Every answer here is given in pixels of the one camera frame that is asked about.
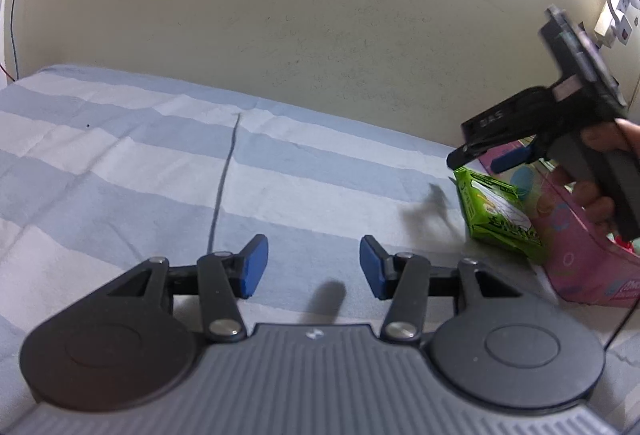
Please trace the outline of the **person's right hand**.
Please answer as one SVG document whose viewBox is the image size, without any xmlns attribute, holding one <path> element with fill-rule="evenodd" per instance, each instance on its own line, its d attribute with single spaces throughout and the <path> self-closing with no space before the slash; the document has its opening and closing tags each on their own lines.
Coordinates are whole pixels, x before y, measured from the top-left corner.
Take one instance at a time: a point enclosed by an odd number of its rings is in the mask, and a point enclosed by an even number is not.
<svg viewBox="0 0 640 435">
<path fill-rule="evenodd" d="M 553 180 L 574 184 L 572 198 L 606 235 L 639 238 L 639 126 L 622 118 L 567 134 L 548 157 Z"/>
</svg>

